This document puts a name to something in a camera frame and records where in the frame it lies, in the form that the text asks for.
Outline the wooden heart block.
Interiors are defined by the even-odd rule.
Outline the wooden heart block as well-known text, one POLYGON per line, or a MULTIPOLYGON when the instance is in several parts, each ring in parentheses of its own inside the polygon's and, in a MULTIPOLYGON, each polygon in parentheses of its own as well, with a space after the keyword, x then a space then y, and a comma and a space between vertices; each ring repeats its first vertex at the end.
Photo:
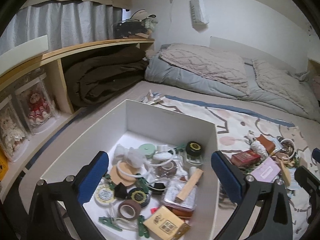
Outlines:
POLYGON ((291 175, 290 175, 289 169, 285 166, 282 160, 279 161, 279 165, 280 165, 283 181, 286 187, 289 187, 291 185, 291 175))

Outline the purple card booklet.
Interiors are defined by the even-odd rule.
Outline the purple card booklet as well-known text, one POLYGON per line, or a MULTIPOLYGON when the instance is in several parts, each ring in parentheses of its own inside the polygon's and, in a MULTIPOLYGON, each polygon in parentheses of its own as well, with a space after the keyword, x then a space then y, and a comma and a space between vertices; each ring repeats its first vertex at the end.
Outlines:
POLYGON ((271 157, 268 157, 250 175, 257 181, 272 183, 279 173, 280 167, 278 164, 271 157))

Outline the brown leather wallet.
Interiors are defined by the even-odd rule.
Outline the brown leather wallet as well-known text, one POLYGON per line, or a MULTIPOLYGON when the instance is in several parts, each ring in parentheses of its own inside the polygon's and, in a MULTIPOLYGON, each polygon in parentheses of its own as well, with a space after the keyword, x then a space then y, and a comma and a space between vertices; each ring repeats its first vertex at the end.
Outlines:
POLYGON ((264 148, 266 148, 268 154, 271 154, 276 149, 274 142, 268 140, 262 134, 259 135, 259 137, 256 137, 256 139, 264 146, 264 148))

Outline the cartoon print blanket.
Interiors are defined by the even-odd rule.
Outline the cartoon print blanket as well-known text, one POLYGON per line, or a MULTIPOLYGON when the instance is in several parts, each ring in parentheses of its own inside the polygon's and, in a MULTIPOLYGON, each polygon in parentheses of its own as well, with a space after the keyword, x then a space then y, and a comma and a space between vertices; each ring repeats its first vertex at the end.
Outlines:
POLYGON ((243 163, 243 157, 257 154, 257 163, 241 165, 245 174, 270 178, 272 165, 277 164, 280 169, 277 176, 290 178, 286 189, 292 212, 293 239, 302 237, 308 228, 311 205, 306 191, 295 181, 294 172, 304 166, 317 177, 319 168, 298 126, 244 108, 153 92, 148 92, 142 102, 214 123, 218 148, 226 157, 243 163))

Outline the brown tape roll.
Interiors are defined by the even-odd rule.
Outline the brown tape roll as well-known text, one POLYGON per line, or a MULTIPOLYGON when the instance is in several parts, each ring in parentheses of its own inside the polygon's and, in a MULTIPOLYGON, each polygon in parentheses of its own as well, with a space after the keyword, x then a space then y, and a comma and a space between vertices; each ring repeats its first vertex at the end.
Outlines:
POLYGON ((121 218, 132 221, 139 217, 141 206, 134 200, 128 199, 118 206, 118 214, 121 218))

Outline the red brown carton box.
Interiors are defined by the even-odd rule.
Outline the red brown carton box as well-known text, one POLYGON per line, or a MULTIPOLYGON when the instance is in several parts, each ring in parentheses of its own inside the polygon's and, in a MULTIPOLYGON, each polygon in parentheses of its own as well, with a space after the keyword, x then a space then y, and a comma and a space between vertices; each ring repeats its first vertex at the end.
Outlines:
POLYGON ((254 153, 252 150, 242 151, 232 155, 231 163, 237 167, 249 167, 258 163, 261 159, 259 154, 254 153))

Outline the right beige pillow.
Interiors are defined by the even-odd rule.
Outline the right beige pillow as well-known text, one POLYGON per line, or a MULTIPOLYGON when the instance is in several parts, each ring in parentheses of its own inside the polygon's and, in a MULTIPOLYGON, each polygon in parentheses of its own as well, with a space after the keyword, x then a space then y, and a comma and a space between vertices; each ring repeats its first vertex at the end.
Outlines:
POLYGON ((290 101, 300 108, 307 118, 319 121, 318 101, 308 84, 301 83, 264 60, 254 60, 253 68, 256 82, 261 89, 290 101))

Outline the beige pillow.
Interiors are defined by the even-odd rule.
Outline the beige pillow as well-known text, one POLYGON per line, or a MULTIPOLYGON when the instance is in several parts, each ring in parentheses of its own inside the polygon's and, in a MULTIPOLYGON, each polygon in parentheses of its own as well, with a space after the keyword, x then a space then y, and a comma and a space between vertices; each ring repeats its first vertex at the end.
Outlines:
POLYGON ((172 43, 159 57, 175 66, 208 80, 218 81, 248 94, 244 59, 238 54, 184 43, 172 43))
POLYGON ((261 89, 290 101, 300 108, 307 118, 319 121, 318 101, 308 84, 301 83, 264 60, 254 60, 253 68, 256 82, 261 89))

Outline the red dressed doll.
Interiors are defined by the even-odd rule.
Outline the red dressed doll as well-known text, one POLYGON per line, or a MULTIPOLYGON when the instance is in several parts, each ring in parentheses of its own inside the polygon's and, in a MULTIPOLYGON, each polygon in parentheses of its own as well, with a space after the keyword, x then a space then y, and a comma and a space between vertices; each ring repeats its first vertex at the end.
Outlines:
POLYGON ((52 116, 49 102, 42 91, 30 91, 28 95, 28 107, 28 120, 31 126, 40 126, 52 116))

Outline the white shoe box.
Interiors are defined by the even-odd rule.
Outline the white shoe box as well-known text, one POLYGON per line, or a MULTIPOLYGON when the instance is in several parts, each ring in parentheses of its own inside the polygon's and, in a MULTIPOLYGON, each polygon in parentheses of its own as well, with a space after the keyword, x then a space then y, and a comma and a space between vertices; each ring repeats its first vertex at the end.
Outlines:
POLYGON ((125 100, 68 146, 38 182, 29 239, 212 239, 219 182, 212 122, 125 100))

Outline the green round lid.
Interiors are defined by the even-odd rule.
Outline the green round lid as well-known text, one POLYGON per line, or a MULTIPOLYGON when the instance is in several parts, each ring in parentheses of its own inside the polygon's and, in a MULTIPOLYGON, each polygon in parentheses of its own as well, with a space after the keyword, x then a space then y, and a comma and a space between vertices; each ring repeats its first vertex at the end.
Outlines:
POLYGON ((156 152, 156 146, 153 144, 142 144, 138 149, 146 156, 147 159, 152 158, 156 152))

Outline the wooden stick block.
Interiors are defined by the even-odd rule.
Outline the wooden stick block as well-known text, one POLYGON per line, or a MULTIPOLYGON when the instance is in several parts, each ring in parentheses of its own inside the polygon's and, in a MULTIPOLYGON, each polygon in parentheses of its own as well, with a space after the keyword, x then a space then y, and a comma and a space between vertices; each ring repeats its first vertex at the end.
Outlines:
POLYGON ((189 178, 187 183, 184 185, 184 187, 181 189, 181 191, 176 195, 175 199, 178 202, 183 202, 187 199, 193 188, 196 186, 198 181, 203 175, 203 171, 199 168, 196 168, 192 176, 189 178))

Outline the yellow printed box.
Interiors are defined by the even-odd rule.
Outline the yellow printed box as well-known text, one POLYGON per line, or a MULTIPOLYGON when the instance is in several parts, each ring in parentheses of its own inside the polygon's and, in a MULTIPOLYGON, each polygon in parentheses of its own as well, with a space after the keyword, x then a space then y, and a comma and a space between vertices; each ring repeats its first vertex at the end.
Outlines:
POLYGON ((161 239, 180 239, 191 228, 165 206, 161 206, 143 225, 161 239))

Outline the wooden shelf unit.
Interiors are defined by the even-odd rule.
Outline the wooden shelf unit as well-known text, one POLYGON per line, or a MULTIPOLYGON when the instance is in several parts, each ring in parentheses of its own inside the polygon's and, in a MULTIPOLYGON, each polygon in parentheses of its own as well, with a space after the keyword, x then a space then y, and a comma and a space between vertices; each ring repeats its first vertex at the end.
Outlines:
POLYGON ((4 89, 32 70, 43 67, 47 73, 49 85, 56 99, 56 104, 61 110, 61 115, 56 122, 44 131, 31 135, 24 154, 16 162, 9 164, 9 170, 1 181, 2 201, 5 200, 16 178, 20 175, 32 157, 41 149, 42 146, 45 145, 45 143, 49 141, 49 139, 51 139, 80 112, 73 109, 68 97, 61 59, 78 53, 83 53, 85 51, 111 46, 135 45, 138 48, 147 50, 153 47, 154 42, 154 39, 151 38, 123 38, 77 44, 29 59, 28 61, 17 64, 14 68, 1 75, 1 89, 4 89))

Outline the black yellow round tin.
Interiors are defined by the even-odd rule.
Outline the black yellow round tin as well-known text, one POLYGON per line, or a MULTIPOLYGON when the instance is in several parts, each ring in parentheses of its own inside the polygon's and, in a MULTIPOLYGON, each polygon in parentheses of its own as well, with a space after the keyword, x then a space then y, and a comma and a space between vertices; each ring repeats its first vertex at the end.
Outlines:
POLYGON ((192 157, 199 157, 203 154, 203 147, 195 141, 190 141, 185 147, 185 151, 192 157))

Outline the dark brown folded blanket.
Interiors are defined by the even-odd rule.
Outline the dark brown folded blanket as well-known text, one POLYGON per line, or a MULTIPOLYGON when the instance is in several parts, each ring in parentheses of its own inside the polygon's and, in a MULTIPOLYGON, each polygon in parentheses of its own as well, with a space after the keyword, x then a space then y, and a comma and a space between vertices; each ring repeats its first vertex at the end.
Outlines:
POLYGON ((136 46, 104 49, 65 72, 68 96, 77 107, 110 100, 144 79, 146 52, 136 46))

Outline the left beige pillow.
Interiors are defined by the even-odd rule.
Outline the left beige pillow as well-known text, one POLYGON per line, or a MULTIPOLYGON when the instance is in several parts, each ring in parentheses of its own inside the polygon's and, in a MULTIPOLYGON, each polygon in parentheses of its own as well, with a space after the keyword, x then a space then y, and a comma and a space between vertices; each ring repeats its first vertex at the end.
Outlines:
POLYGON ((238 54, 184 43, 172 43, 159 57, 175 66, 208 80, 218 81, 248 94, 244 59, 238 54))

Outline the grey duvet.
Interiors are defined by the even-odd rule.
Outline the grey duvet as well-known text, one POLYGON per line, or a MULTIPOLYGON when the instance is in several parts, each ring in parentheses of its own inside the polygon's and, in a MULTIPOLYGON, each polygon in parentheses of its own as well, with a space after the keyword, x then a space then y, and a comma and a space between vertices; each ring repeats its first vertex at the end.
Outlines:
POLYGON ((150 61, 145 79, 192 92, 256 102, 319 121, 319 105, 307 73, 291 74, 266 60, 205 46, 164 44, 150 61))

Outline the grey curtain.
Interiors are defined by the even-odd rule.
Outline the grey curtain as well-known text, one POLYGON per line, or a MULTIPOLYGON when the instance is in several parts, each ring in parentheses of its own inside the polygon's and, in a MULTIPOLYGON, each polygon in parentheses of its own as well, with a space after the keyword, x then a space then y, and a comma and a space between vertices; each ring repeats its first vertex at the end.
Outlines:
POLYGON ((48 50, 114 38, 123 10, 95 2, 50 1, 19 10, 1 35, 1 54, 46 35, 48 50))

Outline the white hanging paper bag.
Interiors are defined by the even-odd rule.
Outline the white hanging paper bag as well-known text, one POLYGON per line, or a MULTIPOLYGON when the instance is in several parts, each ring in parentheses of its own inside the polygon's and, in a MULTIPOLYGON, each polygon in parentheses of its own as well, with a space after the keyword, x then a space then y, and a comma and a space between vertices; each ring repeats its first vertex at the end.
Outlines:
POLYGON ((193 24, 207 25, 209 23, 204 0, 190 0, 190 8, 193 24))

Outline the white cap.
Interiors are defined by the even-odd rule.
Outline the white cap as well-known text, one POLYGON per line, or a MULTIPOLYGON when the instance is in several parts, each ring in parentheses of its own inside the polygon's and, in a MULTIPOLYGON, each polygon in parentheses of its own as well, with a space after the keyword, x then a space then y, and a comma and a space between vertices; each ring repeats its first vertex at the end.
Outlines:
POLYGON ((140 9, 130 17, 130 20, 142 22, 147 18, 156 18, 156 15, 148 13, 145 9, 140 9))

